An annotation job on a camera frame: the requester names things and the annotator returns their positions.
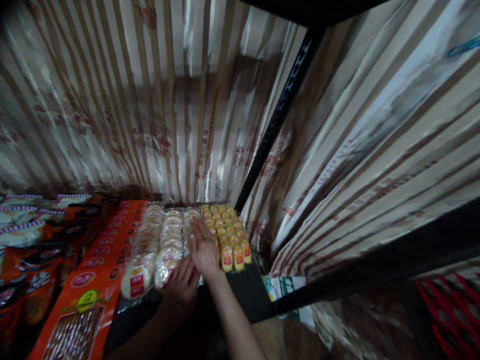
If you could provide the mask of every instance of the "packaged food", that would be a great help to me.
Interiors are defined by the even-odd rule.
[[[154,280],[155,289],[162,290],[165,286],[167,286],[170,276],[172,276],[177,263],[177,260],[163,261],[160,257],[160,254],[157,256]]]
[[[0,349],[10,347],[22,311],[21,296],[24,283],[14,282],[0,286]]]
[[[0,207],[0,227],[28,223],[37,212],[35,206]]]
[[[241,240],[241,249],[243,251],[243,260],[245,264],[252,263],[252,252],[250,251],[249,241],[246,238]]]
[[[121,294],[127,299],[141,297],[151,289],[155,255],[132,257],[121,280]]]
[[[166,217],[177,217],[182,218],[182,213],[179,210],[173,209],[166,212]]]
[[[218,243],[220,245],[223,245],[229,242],[229,238],[227,235],[218,234],[217,238],[218,238]]]
[[[167,216],[163,220],[163,226],[168,226],[168,225],[177,225],[181,226],[182,225],[182,219],[176,217],[176,216]]]
[[[118,266],[72,272],[28,358],[102,359],[119,293]]]
[[[36,220],[0,228],[0,246],[27,247],[42,238],[45,221]]]
[[[42,220],[44,222],[53,221],[55,223],[61,223],[65,218],[65,211],[63,210],[48,210],[45,208],[39,208],[35,215],[35,220]]]
[[[242,246],[237,242],[232,244],[233,247],[233,267],[237,271],[242,271],[245,269],[244,264],[244,254],[242,251]]]
[[[164,238],[160,240],[160,249],[176,248],[181,251],[183,247],[184,242],[182,241],[182,239],[179,239],[177,237]]]
[[[147,200],[126,200],[121,201],[118,204],[118,215],[131,214],[131,213],[143,213],[145,207],[148,205]]]
[[[22,324],[36,324],[49,314],[64,252],[64,245],[57,243],[5,248],[0,278],[5,284],[26,283]]]
[[[232,258],[233,249],[230,243],[227,242],[221,247],[221,268],[226,273],[232,271],[233,269]]]
[[[162,262],[168,262],[170,260],[180,261],[182,259],[182,252],[176,247],[166,247],[160,250],[156,258]]]
[[[56,196],[56,206],[59,209],[66,208],[70,204],[85,204],[92,195],[90,194],[57,194]]]
[[[73,222],[78,220],[94,220],[103,216],[103,205],[86,203],[86,204],[71,204],[64,208],[65,221]]]
[[[46,210],[58,210],[57,200],[41,199],[35,206]]]
[[[239,243],[239,242],[240,242],[239,237],[238,237],[237,235],[232,235],[232,236],[230,236],[230,237],[228,238],[228,240],[232,243],[232,245],[233,245],[234,243]]]
[[[81,262],[79,268],[97,268],[100,266],[121,265],[127,263],[130,257],[127,253],[107,254],[103,256],[86,256]]]
[[[5,195],[1,206],[36,206],[43,199],[42,195]]]

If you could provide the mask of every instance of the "finger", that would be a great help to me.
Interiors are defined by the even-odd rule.
[[[191,252],[191,257],[192,259],[197,258],[197,237],[195,234],[192,232],[190,234],[190,252]]]
[[[187,271],[187,268],[189,267],[189,264],[191,262],[192,258],[190,256],[184,257],[183,262],[181,266],[178,268],[178,275],[177,279],[179,282],[182,282],[182,279],[184,278],[185,271]]]
[[[195,239],[197,241],[197,244],[202,241],[204,238],[202,231],[200,230],[200,225],[201,225],[201,220],[195,220],[193,223],[193,226],[191,227],[193,235],[195,236]]]
[[[185,273],[183,273],[183,276],[180,279],[182,284],[188,285],[190,277],[192,277],[192,273],[193,273],[194,269],[195,269],[195,264],[194,264],[193,260],[190,258],[190,261],[188,262],[188,266],[185,269]]]
[[[212,233],[210,232],[210,229],[208,228],[207,223],[205,221],[201,222],[200,231],[205,239],[212,240]]]
[[[196,268],[194,268],[193,273],[191,274],[190,281],[188,282],[188,286],[192,288],[196,288],[199,285],[200,276],[202,274]]]
[[[173,269],[173,272],[171,273],[170,279],[168,280],[169,283],[174,283],[177,280],[179,276],[179,269],[180,267],[182,267],[183,262],[184,262],[184,259],[176,263],[176,266]]]

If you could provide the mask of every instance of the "wrinkled fabric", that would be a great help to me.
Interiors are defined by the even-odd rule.
[[[319,278],[480,194],[479,9],[389,1],[329,30],[242,213],[271,276]]]
[[[19,1],[2,20],[1,191],[181,203],[236,200],[306,32],[235,0]]]

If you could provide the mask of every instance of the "yellow sticker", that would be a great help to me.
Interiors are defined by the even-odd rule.
[[[93,305],[97,303],[98,296],[99,294],[96,290],[85,291],[76,303],[76,310],[79,313],[83,313],[84,311],[90,309]]]

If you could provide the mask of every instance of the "black metal shelf frame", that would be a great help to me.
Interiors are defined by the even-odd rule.
[[[245,206],[328,28],[386,1],[243,0],[305,26],[307,32],[240,191],[236,211],[241,213]],[[280,298],[273,303],[270,315],[320,300],[339,299],[480,256],[479,230],[480,198]]]

